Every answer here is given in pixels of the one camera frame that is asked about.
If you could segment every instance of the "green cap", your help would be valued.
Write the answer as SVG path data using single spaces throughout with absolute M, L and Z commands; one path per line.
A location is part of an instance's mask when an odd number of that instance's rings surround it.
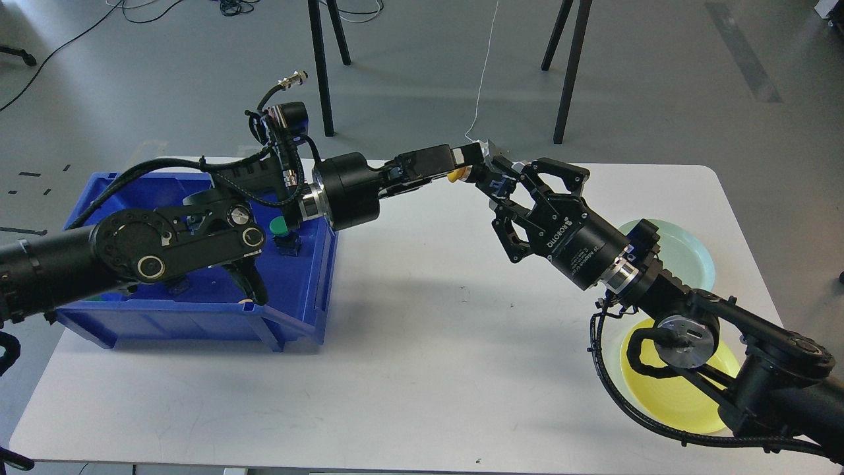
M 290 230 L 287 229 L 287 221 L 284 216 L 276 216 L 269 222 L 269 231 L 275 236 L 287 236 Z

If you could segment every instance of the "blue plastic bin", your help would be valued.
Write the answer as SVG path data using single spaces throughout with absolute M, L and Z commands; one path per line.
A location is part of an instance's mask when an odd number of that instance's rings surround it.
M 95 173 L 68 223 L 114 177 L 116 173 Z M 182 198 L 209 186 L 204 173 L 150 173 L 106 201 L 86 224 L 124 208 L 181 205 Z M 269 222 L 279 211 L 260 205 L 252 209 L 258 224 L 272 236 Z M 142 285 L 131 296 L 107 293 L 100 296 L 102 300 L 58 308 L 58 321 L 104 348 L 113 348 L 120 340 L 252 340 L 281 352 L 286 341 L 302 336 L 322 344 L 337 235 L 324 219 L 303 222 L 299 233 L 298 256 L 283 256 L 268 241 L 257 259 L 269 294 L 267 305 L 238 303 L 245 298 L 243 293 L 215 266 L 190 273 L 190 288 L 176 297 L 163 284 Z

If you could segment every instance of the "table leg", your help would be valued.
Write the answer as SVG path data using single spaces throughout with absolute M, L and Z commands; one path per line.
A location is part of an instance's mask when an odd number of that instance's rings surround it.
M 581 50 L 583 49 L 583 38 L 586 36 L 586 24 L 589 20 L 589 10 L 592 7 L 592 0 L 581 0 L 577 7 L 577 19 L 575 20 L 575 34 L 571 40 L 571 52 L 569 53 L 569 64 L 565 68 L 565 80 L 563 82 L 563 95 L 560 98 L 560 110 L 557 112 L 557 124 L 554 128 L 554 143 L 563 143 L 565 133 L 565 122 L 569 117 L 571 106 L 571 93 L 575 89 L 575 77 L 577 66 L 580 63 Z
M 554 30 L 551 31 L 551 39 L 548 40 L 548 47 L 545 48 L 545 57 L 542 58 L 542 70 L 548 71 L 551 67 L 551 60 L 554 59 L 554 53 L 557 51 L 557 45 L 560 43 L 560 36 L 563 34 L 565 28 L 565 21 L 569 18 L 571 5 L 575 0 L 565 0 L 560 5 L 560 12 L 557 14 L 557 21 L 554 23 Z
M 343 32 L 343 21 L 340 19 L 337 0 L 326 0 L 326 3 L 328 4 L 328 16 L 331 17 L 331 25 L 334 27 L 334 36 L 337 37 L 337 46 L 340 48 L 340 57 L 343 59 L 343 64 L 349 66 L 352 63 L 352 58 L 349 56 L 349 45 L 346 44 L 346 34 Z
M 325 66 L 325 46 L 322 43 L 322 21 L 319 14 L 319 0 L 308 0 L 308 16 L 311 18 L 311 38 L 314 43 L 316 81 L 319 85 L 319 99 L 322 104 L 322 125 L 325 136 L 334 136 L 334 119 L 331 115 L 331 96 L 328 94 L 328 71 Z

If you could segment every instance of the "yellow plate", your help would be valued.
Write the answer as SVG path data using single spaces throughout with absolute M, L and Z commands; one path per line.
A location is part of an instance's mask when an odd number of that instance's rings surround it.
M 697 434 L 711 434 L 724 429 L 726 426 L 718 417 L 718 405 L 689 381 L 679 376 L 655 379 L 638 374 L 630 367 L 627 361 L 630 335 L 636 329 L 651 326 L 651 319 L 640 322 L 630 329 L 621 344 L 621 373 L 630 392 L 657 421 L 675 429 Z M 641 361 L 655 367 L 665 366 L 651 340 L 645 340 L 641 345 Z M 733 377 L 739 373 L 739 362 L 725 344 L 718 345 L 715 355 L 708 363 Z

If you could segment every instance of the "cable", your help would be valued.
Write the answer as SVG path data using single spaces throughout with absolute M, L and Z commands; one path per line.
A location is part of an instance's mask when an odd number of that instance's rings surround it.
M 322 161 L 322 157 L 319 156 L 319 150 L 317 150 L 317 144 L 314 142 L 314 139 L 308 137 L 308 134 L 300 134 L 299 135 L 302 139 L 305 139 L 305 142 L 311 147 L 311 155 L 314 157 L 314 161 L 319 163 Z
M 123 0 L 119 0 L 119 2 L 117 3 L 117 5 L 120 5 L 122 2 L 123 2 Z M 14 104 L 14 102 L 15 102 L 15 101 L 17 101 L 17 100 L 18 100 L 18 99 L 19 99 L 19 98 L 20 98 L 20 97 L 21 97 L 21 96 L 22 96 L 22 95 L 26 92 L 26 90 L 28 90 L 28 89 L 30 88 L 30 85 L 32 85 L 33 81 L 35 81 L 35 78 L 37 78 L 37 77 L 38 77 L 38 74 L 41 72 L 41 70 L 44 68 L 44 66 L 47 64 L 47 62 L 48 62 L 48 61 L 50 61 L 50 58 L 51 58 L 51 57 L 53 57 L 53 55 L 54 55 L 54 54 L 56 54 L 57 52 L 59 52 L 59 50 L 61 50 L 61 49 L 62 49 L 62 48 L 64 48 L 65 46 L 67 46 L 67 45 L 69 45 L 69 44 L 73 43 L 74 41 L 78 40 L 79 38 L 81 38 L 81 37 L 82 37 L 82 35 L 84 35 L 85 33 L 88 33 L 89 31 L 91 31 L 91 30 L 93 30 L 94 28 L 96 28 L 96 26 L 97 26 L 97 25 L 99 25 L 99 24 L 100 24 L 100 23 L 102 23 L 105 19 L 107 19 L 107 18 L 108 18 L 108 16 L 111 14 L 111 12 L 114 12 L 115 8 L 117 8 L 117 6 L 113 6 L 113 7 L 111 7 L 111 10 L 109 10 L 109 11 L 108 11 L 108 13 L 107 13 L 107 14 L 105 14 L 105 15 L 103 16 L 103 18 L 101 18 L 99 21 L 97 21 L 96 23 L 94 23 L 94 24 L 93 24 L 90 28 L 88 28 L 87 30 L 83 31 L 82 33 L 79 33 L 78 35 L 74 36 L 74 37 L 73 37 L 72 39 L 70 39 L 68 42 L 64 43 L 64 44 L 63 44 L 63 45 L 61 45 L 60 47 L 58 47 L 58 48 L 56 48 L 55 50 L 53 50 L 53 52 L 52 52 L 52 53 L 50 53 L 49 55 L 47 55 L 47 57 L 44 59 L 44 61 L 42 61 L 42 62 L 41 62 L 41 66 L 39 66 L 39 67 L 38 67 L 38 69 L 35 71 L 35 74 L 32 76 L 32 79 L 30 79 L 30 82 L 26 83 L 26 85 L 24 86 L 24 88 L 23 88 L 23 89 L 22 89 L 22 90 L 18 93 L 18 95 L 17 95 L 17 96 L 15 96 L 15 97 L 14 97 L 11 101 L 7 102 L 5 106 L 0 107 L 0 112 L 5 111 L 7 107 L 9 107 L 9 106 L 11 106 L 12 104 Z
M 320 3 L 322 3 L 326 7 L 328 6 L 328 3 L 323 1 L 323 0 L 320 0 Z M 348 18 L 344 17 L 343 15 L 340 15 L 340 19 L 342 21 L 346 21 L 346 22 L 349 22 L 349 23 L 355 23 L 355 24 L 368 23 L 368 22 L 371 22 L 373 19 L 378 18 L 378 15 L 380 15 L 381 12 L 384 11 L 384 2 L 382 0 L 375 0 L 375 3 L 377 5 L 377 9 L 374 12 L 350 12 L 348 10 L 342 10 L 340 8 L 338 8 L 337 11 L 343 12 L 345 14 L 352 14 L 352 15 L 369 15 L 369 14 L 371 14 L 372 16 L 370 18 L 362 19 L 362 20 L 348 19 Z
M 252 4 L 260 1 L 261 0 L 219 0 L 219 12 L 225 17 L 248 14 L 255 9 Z
M 140 5 L 135 5 L 133 7 L 122 7 L 122 8 L 126 9 L 126 10 L 134 10 L 135 8 L 146 7 L 147 5 L 150 5 L 150 4 L 156 3 L 156 2 L 158 2 L 158 0 L 149 0 L 148 2 L 141 3 Z M 108 5 L 109 7 L 118 7 L 118 6 L 120 6 L 121 3 L 123 3 L 123 2 L 118 1 L 117 4 L 112 4 L 112 3 L 108 3 L 108 0 L 105 0 L 105 4 Z
M 111 182 L 111 184 L 109 184 L 109 186 L 105 187 L 105 190 L 103 190 L 100 196 L 98 196 L 94 201 L 92 201 L 88 208 L 86 208 L 85 211 L 83 211 L 75 220 L 73 220 L 72 223 L 68 225 L 67 229 L 76 229 L 77 227 L 81 227 L 110 197 L 114 196 L 118 191 L 125 188 L 129 183 L 137 180 L 138 178 L 142 177 L 143 175 L 146 175 L 147 173 L 154 172 L 156 170 L 161 170 L 163 168 L 188 167 L 193 168 L 195 170 L 199 170 L 200 172 L 215 174 L 216 172 L 222 170 L 228 170 L 235 167 L 249 165 L 258 160 L 261 160 L 263 157 L 267 156 L 268 153 L 269 147 L 265 147 L 256 154 L 248 156 L 243 160 L 233 161 L 231 163 L 224 163 L 221 165 L 211 165 L 205 163 L 204 157 L 200 157 L 199 161 L 190 161 L 167 156 L 156 158 L 150 161 L 145 161 L 143 163 L 138 163 L 134 167 L 131 167 L 125 172 L 121 173 L 117 178 L 114 179 L 113 182 Z
M 154 22 L 155 20 L 160 19 L 161 17 L 163 17 L 164 15 L 166 15 L 166 14 L 167 14 L 167 12 L 169 12 L 171 9 L 173 9 L 173 7 L 175 7 L 176 5 L 178 5 L 178 4 L 179 4 L 179 3 L 181 3 L 181 2 L 182 2 L 182 0 L 176 0 L 175 2 L 173 2 L 173 4 L 172 4 L 172 5 L 170 5 L 169 7 L 167 7 L 167 9 L 166 9 L 166 10 L 165 10 L 162 14 L 160 14 L 159 16 L 157 16 L 157 17 L 155 17 L 155 18 L 153 18 L 153 19 L 145 19 L 145 20 L 141 20 L 141 21 L 137 21 L 137 20 L 135 20 L 135 19 L 129 19 L 129 17 L 127 17 L 127 16 L 126 16 L 126 10 L 127 10 L 127 8 L 125 8 L 125 7 L 123 6 L 123 5 L 126 3 L 126 0 L 119 0 L 119 1 L 117 2 L 117 4 L 121 6 L 121 7 L 120 7 L 120 10 L 121 10 L 121 12 L 123 13 L 123 18 L 125 18 L 125 19 L 126 19 L 126 21 L 128 21 L 129 23 L 134 23 L 134 24 L 136 24 L 136 25 L 143 25 L 143 24 L 145 24 L 145 23 L 152 23 L 152 22 Z
M 323 5 L 325 5 L 326 7 L 328 6 L 328 3 L 327 3 L 327 2 L 325 2 L 324 0 L 320 0 L 320 3 L 322 3 L 322 4 L 323 4 Z M 376 3 L 378 3 L 378 9 L 377 9 L 376 11 L 374 11 L 374 12 L 352 12 L 352 11 L 349 11 L 349 10 L 343 10 L 342 8 L 337 8 L 337 11 L 339 11 L 341 14 L 350 14 L 350 15 L 372 15 L 372 14 L 377 14 L 378 12 L 380 12 L 381 10 L 383 10 L 383 9 L 384 9 L 384 5 L 383 5 L 383 4 L 382 4 L 382 2 L 380 2 L 379 0 L 376 0 Z
M 480 72 L 480 85 L 478 86 L 478 100 L 475 101 L 475 117 L 472 119 L 472 125 L 469 126 L 469 129 L 463 134 L 463 137 L 466 139 L 472 140 L 474 139 L 469 137 L 469 132 L 472 132 L 474 128 L 474 124 L 478 121 L 478 109 L 480 107 L 480 90 L 484 87 L 484 74 L 486 74 L 486 64 L 490 60 L 490 49 L 492 49 L 492 30 L 495 28 L 495 16 L 498 15 L 498 0 L 495 2 L 495 13 L 492 14 L 492 24 L 490 25 L 490 41 L 486 45 L 486 58 L 484 59 L 484 69 Z
M 683 446 L 686 446 L 687 444 L 694 444 L 722 448 L 760 447 L 765 451 L 793 450 L 817 456 L 827 456 L 826 452 L 819 445 L 811 442 L 805 442 L 803 440 L 776 436 L 720 437 L 694 434 L 660 423 L 639 411 L 635 406 L 627 401 L 627 399 L 625 399 L 624 395 L 621 394 L 621 391 L 619 391 L 619 389 L 615 386 L 615 383 L 613 383 L 612 378 L 609 376 L 607 367 L 603 361 L 603 322 L 607 316 L 612 316 L 607 313 L 607 309 L 611 306 L 611 302 L 612 299 L 609 298 L 608 293 L 608 298 L 604 301 L 602 311 L 594 314 L 589 320 L 589 352 L 592 353 L 592 362 L 595 365 L 595 370 L 598 373 L 598 378 L 601 380 L 601 384 L 604 389 L 607 390 L 610 398 L 621 409 L 621 411 L 629 418 L 633 419 L 634 422 L 655 434 L 679 440 Z

